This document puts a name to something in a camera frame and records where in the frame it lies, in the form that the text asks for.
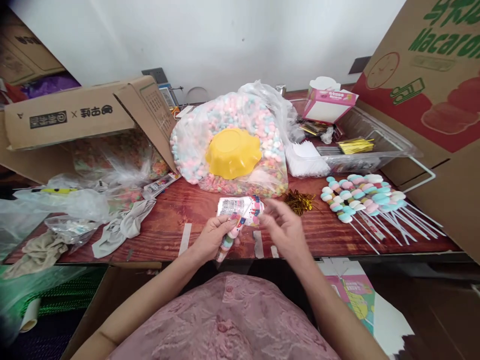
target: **tabletop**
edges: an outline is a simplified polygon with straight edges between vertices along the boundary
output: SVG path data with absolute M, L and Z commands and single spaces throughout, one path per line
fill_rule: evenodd
M 316 194 L 314 208 L 305 212 L 301 219 L 305 238 L 314 257 L 349 257 L 375 255 L 374 250 L 349 224 L 340 222 L 329 206 L 320 200 L 322 188 L 327 185 L 325 178 L 298 179 L 289 175 L 289 188 L 301 193 Z M 201 190 L 181 178 L 174 182 L 166 191 L 160 194 L 151 213 L 141 223 L 140 235 L 127 239 L 111 255 L 97 259 L 92 252 L 92 244 L 100 239 L 102 228 L 99 228 L 90 241 L 72 254 L 66 252 L 57 263 L 126 263 L 126 262 L 165 262 L 179 256 L 182 234 L 185 224 L 191 224 L 189 245 L 199 236 L 208 218 L 216 216 L 219 199 L 227 195 Z M 366 231 L 354 222 L 364 236 Z M 388 227 L 399 239 L 403 239 L 396 229 Z M 28 238 L 31 239 L 46 231 L 40 225 Z M 234 246 L 227 259 L 255 259 L 255 240 L 253 231 L 261 231 L 261 245 L 265 258 L 272 258 L 272 245 L 269 233 L 246 226 L 239 239 L 240 246 Z M 427 240 L 420 235 L 415 236 L 418 242 L 410 241 L 410 245 L 400 246 L 391 236 L 387 236 L 380 244 L 370 242 L 382 255 L 387 254 L 419 254 L 461 252 L 462 250 L 448 237 Z M 13 264 L 23 255 L 19 246 L 5 260 L 5 264 Z

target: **electrical outlet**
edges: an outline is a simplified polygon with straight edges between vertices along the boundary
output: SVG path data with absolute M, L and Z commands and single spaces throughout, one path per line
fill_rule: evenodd
M 161 67 L 156 67 L 153 69 L 142 70 L 143 75 L 151 75 L 155 79 L 157 84 L 168 83 L 167 77 L 165 76 L 164 70 Z
M 370 61 L 371 56 L 357 57 L 353 61 L 349 74 L 358 74 L 364 71 L 365 67 Z

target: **yellow plastic bowl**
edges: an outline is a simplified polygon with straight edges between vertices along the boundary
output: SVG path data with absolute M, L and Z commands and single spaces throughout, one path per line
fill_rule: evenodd
M 205 155 L 210 172 L 227 180 L 250 174 L 261 158 L 260 139 L 239 128 L 216 134 Z

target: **gray cloth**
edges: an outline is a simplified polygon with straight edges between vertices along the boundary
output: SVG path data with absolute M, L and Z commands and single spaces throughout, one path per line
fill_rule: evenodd
M 61 237 L 47 231 L 26 243 L 21 250 L 25 255 L 10 266 L 2 277 L 4 279 L 15 279 L 22 275 L 38 273 L 51 268 L 67 250 L 68 247 Z
M 156 200 L 142 200 L 133 203 L 130 211 L 124 211 L 110 221 L 104 228 L 100 240 L 91 249 L 97 259 L 110 255 L 122 245 L 125 240 L 140 234 L 140 224 L 156 204 Z

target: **hand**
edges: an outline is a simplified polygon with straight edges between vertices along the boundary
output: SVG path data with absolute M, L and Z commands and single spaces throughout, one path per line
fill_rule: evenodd
M 264 199 L 263 202 L 266 208 L 260 215 L 260 224 L 267 228 L 273 243 L 285 259 L 290 263 L 311 258 L 300 216 L 282 201 Z
M 228 215 L 209 218 L 200 236 L 190 248 L 203 264 L 215 258 L 222 238 L 237 225 L 237 220 L 229 220 L 229 218 Z M 234 244 L 239 245 L 240 240 L 236 238 Z

